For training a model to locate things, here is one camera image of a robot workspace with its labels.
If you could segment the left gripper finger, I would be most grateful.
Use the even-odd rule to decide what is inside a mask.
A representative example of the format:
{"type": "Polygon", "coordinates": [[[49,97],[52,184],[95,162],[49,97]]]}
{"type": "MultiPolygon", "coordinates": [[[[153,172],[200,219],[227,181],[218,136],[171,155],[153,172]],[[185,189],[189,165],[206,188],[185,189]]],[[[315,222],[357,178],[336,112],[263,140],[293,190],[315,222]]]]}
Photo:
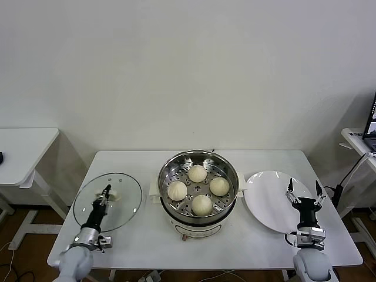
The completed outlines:
{"type": "Polygon", "coordinates": [[[111,188],[105,188],[99,196],[100,198],[99,204],[103,207],[108,206],[108,203],[110,200],[110,190],[111,188]]]}
{"type": "Polygon", "coordinates": [[[110,185],[108,184],[101,193],[98,194],[95,201],[93,202],[96,205],[105,206],[109,200],[110,196],[110,185]]]}

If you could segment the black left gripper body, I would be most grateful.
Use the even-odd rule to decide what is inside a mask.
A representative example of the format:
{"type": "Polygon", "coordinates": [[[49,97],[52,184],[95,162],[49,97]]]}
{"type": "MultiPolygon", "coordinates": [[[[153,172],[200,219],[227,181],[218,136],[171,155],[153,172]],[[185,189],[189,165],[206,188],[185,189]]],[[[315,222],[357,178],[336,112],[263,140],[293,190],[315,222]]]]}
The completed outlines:
{"type": "Polygon", "coordinates": [[[81,225],[81,228],[91,228],[101,231],[100,225],[103,218],[106,216],[106,207],[102,205],[94,205],[86,223],[81,225]]]}

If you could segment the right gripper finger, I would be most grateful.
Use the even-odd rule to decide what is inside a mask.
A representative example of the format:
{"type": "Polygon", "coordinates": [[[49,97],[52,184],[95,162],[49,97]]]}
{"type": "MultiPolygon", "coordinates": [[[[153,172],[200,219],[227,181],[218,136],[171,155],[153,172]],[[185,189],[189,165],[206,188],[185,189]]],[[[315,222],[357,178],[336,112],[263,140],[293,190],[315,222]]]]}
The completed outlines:
{"type": "Polygon", "coordinates": [[[315,206],[322,206],[327,195],[323,193],[323,187],[319,184],[318,180],[315,181],[315,190],[317,199],[314,202],[315,206]]]}
{"type": "Polygon", "coordinates": [[[289,182],[288,187],[287,187],[286,197],[289,199],[291,204],[301,203],[301,200],[294,194],[293,179],[292,178],[290,178],[290,182],[289,182]]]}

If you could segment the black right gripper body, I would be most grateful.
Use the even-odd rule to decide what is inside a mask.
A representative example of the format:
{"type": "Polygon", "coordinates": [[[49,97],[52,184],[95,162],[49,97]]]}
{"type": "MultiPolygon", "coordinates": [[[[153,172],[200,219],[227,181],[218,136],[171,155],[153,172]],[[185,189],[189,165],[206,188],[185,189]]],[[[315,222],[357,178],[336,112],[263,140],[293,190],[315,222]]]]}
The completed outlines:
{"type": "Polygon", "coordinates": [[[316,213],[321,207],[316,204],[316,200],[312,198],[298,198],[300,202],[294,202],[293,207],[298,210],[300,222],[298,228],[315,227],[320,228],[316,219],[316,213]]]}

